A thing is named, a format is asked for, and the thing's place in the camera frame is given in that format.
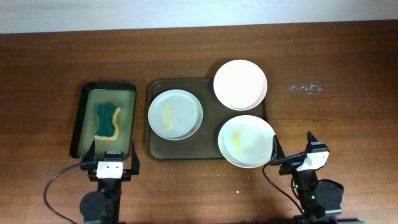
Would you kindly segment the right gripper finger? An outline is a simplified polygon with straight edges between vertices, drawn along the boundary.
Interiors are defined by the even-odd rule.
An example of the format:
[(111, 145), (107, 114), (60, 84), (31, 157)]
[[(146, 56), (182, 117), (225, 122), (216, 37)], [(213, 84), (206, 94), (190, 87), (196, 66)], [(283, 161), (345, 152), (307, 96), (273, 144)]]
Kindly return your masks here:
[(285, 154), (282, 150), (282, 146), (276, 135), (272, 138), (272, 155), (270, 159), (271, 166), (279, 166), (283, 163), (285, 159)]
[(309, 146), (315, 146), (318, 144), (318, 140), (310, 131), (307, 133), (307, 142)]

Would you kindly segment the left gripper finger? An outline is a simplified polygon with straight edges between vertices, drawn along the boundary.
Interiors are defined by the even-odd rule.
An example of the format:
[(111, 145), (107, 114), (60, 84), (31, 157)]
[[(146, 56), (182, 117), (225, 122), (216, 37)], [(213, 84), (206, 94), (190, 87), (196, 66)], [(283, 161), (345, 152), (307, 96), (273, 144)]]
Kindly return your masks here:
[(83, 156), (83, 159), (80, 162), (80, 169), (81, 170), (93, 170), (95, 168), (96, 168), (96, 163), (95, 163), (95, 140), (93, 140), (89, 150)]
[(140, 161), (137, 156), (134, 143), (131, 142), (130, 148), (130, 158), (131, 158), (131, 168), (126, 171), (129, 175), (139, 175), (140, 171)]

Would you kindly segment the white plate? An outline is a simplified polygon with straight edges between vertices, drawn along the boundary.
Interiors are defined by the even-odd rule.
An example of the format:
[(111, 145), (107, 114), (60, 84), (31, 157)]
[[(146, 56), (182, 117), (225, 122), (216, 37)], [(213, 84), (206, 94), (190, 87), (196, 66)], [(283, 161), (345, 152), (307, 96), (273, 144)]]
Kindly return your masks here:
[(265, 120), (252, 115), (235, 116), (221, 127), (218, 147), (231, 164), (252, 169), (271, 160), (274, 136)]

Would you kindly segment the green yellow sponge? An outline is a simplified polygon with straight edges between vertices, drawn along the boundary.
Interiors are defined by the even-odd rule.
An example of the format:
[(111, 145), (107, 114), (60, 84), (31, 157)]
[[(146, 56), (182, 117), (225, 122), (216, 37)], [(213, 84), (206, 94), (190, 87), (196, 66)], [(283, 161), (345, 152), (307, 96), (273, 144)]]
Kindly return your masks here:
[(104, 141), (117, 140), (120, 130), (118, 126), (118, 116), (121, 108), (112, 104), (102, 104), (97, 107), (96, 117), (99, 122), (98, 129), (94, 138)]

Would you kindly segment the grey plate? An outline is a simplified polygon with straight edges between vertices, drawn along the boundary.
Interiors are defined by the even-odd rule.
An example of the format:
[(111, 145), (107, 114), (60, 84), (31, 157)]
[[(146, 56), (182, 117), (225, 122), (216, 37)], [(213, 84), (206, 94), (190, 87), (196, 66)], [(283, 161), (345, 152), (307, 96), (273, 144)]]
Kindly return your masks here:
[(159, 137), (179, 141), (193, 135), (203, 121), (198, 98), (185, 90), (167, 90), (156, 96), (148, 110), (150, 128)]

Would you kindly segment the pink plate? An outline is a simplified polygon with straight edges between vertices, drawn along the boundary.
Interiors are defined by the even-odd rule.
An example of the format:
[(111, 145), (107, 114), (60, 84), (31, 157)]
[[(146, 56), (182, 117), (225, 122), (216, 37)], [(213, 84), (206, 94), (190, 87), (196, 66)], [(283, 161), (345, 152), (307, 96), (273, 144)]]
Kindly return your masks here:
[(248, 60), (232, 60), (222, 65), (213, 79), (213, 90), (221, 104), (236, 111), (251, 110), (267, 93), (263, 70)]

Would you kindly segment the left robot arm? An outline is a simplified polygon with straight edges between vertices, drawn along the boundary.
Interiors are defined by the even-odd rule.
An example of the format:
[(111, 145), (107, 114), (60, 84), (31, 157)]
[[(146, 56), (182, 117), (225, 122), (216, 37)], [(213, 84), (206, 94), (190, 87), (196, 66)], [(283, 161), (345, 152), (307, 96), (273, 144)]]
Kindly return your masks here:
[(131, 143), (131, 168), (123, 167), (123, 152), (106, 151), (102, 160), (95, 159), (95, 142), (80, 162), (80, 169), (87, 171), (88, 178), (96, 182), (97, 190), (86, 194), (80, 202), (84, 223), (112, 224), (119, 222), (123, 182), (139, 174), (140, 162), (134, 144)]

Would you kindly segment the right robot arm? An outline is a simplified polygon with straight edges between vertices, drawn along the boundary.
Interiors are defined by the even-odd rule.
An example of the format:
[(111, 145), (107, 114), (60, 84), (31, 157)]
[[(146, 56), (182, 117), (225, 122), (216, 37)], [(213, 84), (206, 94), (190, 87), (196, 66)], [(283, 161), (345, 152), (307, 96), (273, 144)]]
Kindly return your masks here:
[(272, 156), (267, 163), (278, 166), (280, 175), (291, 175), (290, 188), (294, 194), (289, 200), (298, 207), (300, 215), (293, 223), (337, 223), (342, 213), (344, 187), (330, 179), (319, 179), (316, 171), (326, 165), (330, 151), (323, 141), (307, 133), (303, 152), (286, 156), (276, 136), (272, 138)]

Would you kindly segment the black sponge tray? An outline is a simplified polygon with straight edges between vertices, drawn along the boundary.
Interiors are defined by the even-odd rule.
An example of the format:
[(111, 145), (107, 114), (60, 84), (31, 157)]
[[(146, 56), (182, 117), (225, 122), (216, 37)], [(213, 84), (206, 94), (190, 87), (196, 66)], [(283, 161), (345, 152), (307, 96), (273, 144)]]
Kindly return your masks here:
[(90, 91), (93, 90), (126, 90), (137, 93), (135, 84), (128, 82), (88, 82), (84, 83), (81, 88), (80, 99), (76, 113), (75, 125), (73, 128), (72, 140), (70, 143), (69, 155), (74, 159), (81, 158), (78, 156), (78, 145), (80, 142), (81, 130), (85, 118), (88, 97)]

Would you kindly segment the dark brown serving tray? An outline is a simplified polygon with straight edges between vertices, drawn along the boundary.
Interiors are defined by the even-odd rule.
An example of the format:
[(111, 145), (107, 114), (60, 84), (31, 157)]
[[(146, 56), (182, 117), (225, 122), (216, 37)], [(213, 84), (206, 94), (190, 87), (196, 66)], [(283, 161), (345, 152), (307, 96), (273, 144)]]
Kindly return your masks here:
[(150, 104), (159, 94), (173, 89), (189, 91), (198, 98), (203, 108), (203, 120), (192, 136), (178, 141), (163, 139), (147, 127), (147, 152), (156, 160), (222, 159), (218, 133), (227, 120), (244, 114), (268, 120), (266, 100), (247, 111), (231, 110), (216, 98), (213, 80), (210, 78), (167, 78), (154, 81), (147, 88), (147, 103)]

